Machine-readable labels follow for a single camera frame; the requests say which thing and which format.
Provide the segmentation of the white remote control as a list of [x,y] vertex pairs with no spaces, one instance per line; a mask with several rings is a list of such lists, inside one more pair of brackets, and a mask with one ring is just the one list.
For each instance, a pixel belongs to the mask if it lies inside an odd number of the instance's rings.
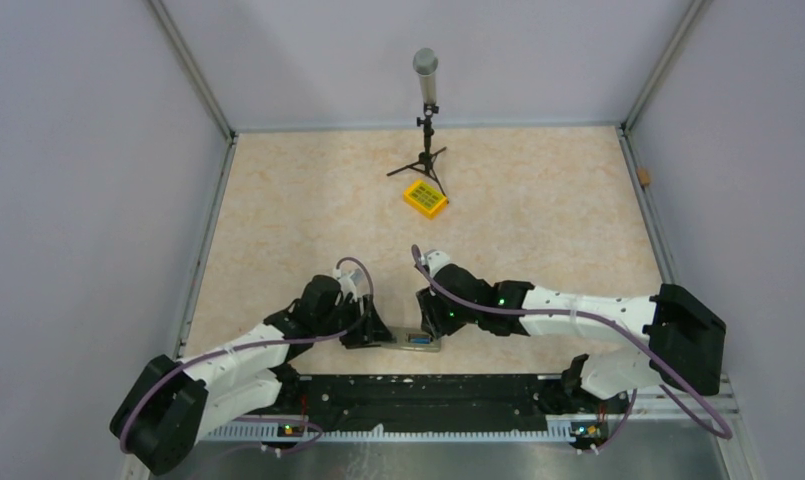
[[441,340],[427,332],[409,327],[390,327],[391,339],[379,341],[378,346],[385,349],[395,349],[414,352],[438,353],[441,350]]

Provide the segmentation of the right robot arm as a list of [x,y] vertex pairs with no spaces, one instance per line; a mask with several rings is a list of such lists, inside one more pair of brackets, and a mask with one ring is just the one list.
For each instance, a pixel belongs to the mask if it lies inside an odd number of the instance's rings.
[[683,286],[599,297],[527,281],[490,285],[451,262],[418,270],[429,282],[417,294],[422,327],[435,338],[471,324],[496,336],[569,335],[619,344],[607,354],[576,357],[563,373],[565,400],[578,412],[622,391],[660,384],[702,396],[719,392],[726,324]]

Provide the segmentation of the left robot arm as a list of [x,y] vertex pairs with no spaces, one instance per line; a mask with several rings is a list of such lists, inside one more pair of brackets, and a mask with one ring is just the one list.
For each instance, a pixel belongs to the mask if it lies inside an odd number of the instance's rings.
[[374,283],[364,268],[316,275],[301,296],[247,333],[184,359],[152,358],[109,422],[120,449],[151,473],[176,468],[211,431],[252,410],[286,413],[298,386],[277,375],[314,344],[352,337],[374,314]]

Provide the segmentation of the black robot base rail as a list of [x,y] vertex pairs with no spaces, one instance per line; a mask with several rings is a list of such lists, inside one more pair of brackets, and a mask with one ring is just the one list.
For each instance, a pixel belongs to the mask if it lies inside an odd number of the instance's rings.
[[284,382],[262,416],[290,416],[326,432],[543,432],[562,415],[596,419],[625,412],[625,394],[609,400],[538,374],[299,375]]

